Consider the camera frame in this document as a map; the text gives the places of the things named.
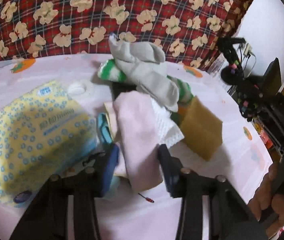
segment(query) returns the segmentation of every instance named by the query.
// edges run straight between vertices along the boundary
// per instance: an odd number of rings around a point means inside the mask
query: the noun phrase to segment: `pink sock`
[[[158,135],[151,97],[136,91],[121,93],[114,102],[121,132],[126,171],[134,192],[159,185]]]

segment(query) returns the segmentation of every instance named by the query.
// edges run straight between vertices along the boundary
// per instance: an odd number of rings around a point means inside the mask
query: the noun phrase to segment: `yellow tissue package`
[[[0,111],[0,202],[24,206],[96,145],[95,119],[59,82],[15,99]]]

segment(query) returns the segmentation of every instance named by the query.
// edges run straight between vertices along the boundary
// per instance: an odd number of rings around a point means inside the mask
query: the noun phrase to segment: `gray sock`
[[[130,81],[168,110],[178,111],[178,87],[166,74],[154,70],[165,62],[161,48],[150,42],[118,42],[114,36],[109,38],[109,48],[117,67]]]

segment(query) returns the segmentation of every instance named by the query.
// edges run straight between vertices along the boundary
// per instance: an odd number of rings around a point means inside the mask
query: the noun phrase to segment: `table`
[[[12,64],[0,68],[0,110],[13,99],[49,80],[57,79],[67,86],[73,80],[86,79],[94,83],[91,96],[78,102],[88,113],[97,115],[103,110],[103,103],[112,100],[110,83],[99,80],[96,75],[100,64],[109,58],[111,55],[104,54],[60,55],[36,59],[34,65],[19,73],[11,73]],[[223,145],[211,161],[204,161],[182,142],[170,149],[171,154],[202,176],[223,174],[247,203],[272,163],[262,140],[254,127],[241,117],[233,99],[207,73],[202,72],[203,77],[197,78],[187,73],[182,65],[167,65],[168,75],[189,82],[193,94],[223,121]],[[251,140],[245,135],[244,127],[251,134]],[[143,195],[155,203],[134,194],[127,182],[121,181],[113,199],[96,199],[102,239],[175,239],[181,199],[170,198],[164,183],[143,192]],[[9,239],[23,212],[23,209],[0,204],[1,240]],[[208,224],[204,223],[203,227],[203,239],[206,239]],[[69,239],[72,239],[72,226],[68,230]]]

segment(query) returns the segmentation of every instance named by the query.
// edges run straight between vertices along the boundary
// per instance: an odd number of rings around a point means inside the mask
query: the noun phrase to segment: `white wall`
[[[238,37],[244,37],[257,56],[253,74],[263,75],[277,57],[284,81],[284,5],[281,0],[253,0],[242,20]],[[253,64],[254,58],[251,57],[247,70]]]

